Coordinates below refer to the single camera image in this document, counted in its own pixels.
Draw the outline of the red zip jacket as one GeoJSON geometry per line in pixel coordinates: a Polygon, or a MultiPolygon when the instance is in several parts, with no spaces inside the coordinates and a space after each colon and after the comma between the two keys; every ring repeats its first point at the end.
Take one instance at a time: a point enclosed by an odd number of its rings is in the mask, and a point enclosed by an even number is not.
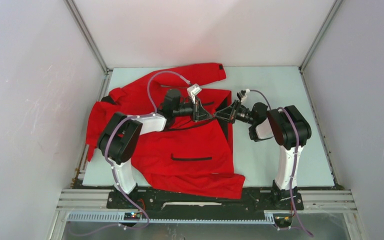
{"type": "MultiPolygon", "coordinates": [[[[114,88],[89,114],[87,159],[92,159],[99,136],[115,113],[149,114],[162,106],[170,89],[186,99],[189,85],[205,87],[225,78],[221,63],[197,63],[156,70],[114,88]]],[[[233,127],[216,119],[193,122],[180,116],[167,130],[141,135],[131,163],[155,189],[225,199],[242,196],[245,177],[234,170],[233,127]]]]}

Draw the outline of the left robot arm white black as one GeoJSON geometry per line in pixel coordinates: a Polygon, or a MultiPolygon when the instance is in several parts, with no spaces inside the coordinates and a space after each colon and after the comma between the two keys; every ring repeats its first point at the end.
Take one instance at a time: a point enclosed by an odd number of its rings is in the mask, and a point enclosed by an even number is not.
{"type": "Polygon", "coordinates": [[[170,89],[156,112],[144,115],[125,115],[115,112],[101,133],[97,147],[110,164],[115,187],[121,192],[118,201],[125,208],[133,208],[138,194],[132,191],[137,182],[133,176],[131,158],[139,137],[153,132],[168,130],[177,117],[190,117],[193,122],[210,120],[212,115],[204,109],[198,94],[201,88],[193,85],[187,88],[188,100],[181,101],[181,93],[170,89]]]}

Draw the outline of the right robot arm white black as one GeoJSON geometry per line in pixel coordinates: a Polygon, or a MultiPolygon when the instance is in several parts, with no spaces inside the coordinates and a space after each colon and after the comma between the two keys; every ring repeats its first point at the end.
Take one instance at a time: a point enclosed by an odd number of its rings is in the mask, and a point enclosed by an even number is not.
{"type": "Polygon", "coordinates": [[[278,170],[273,180],[271,204],[284,209],[297,194],[297,169],[304,146],[312,136],[311,126],[295,105],[269,109],[257,102],[249,109],[235,100],[230,106],[214,114],[217,120],[233,124],[250,124],[248,134],[252,141],[274,139],[279,145],[278,170]]]}

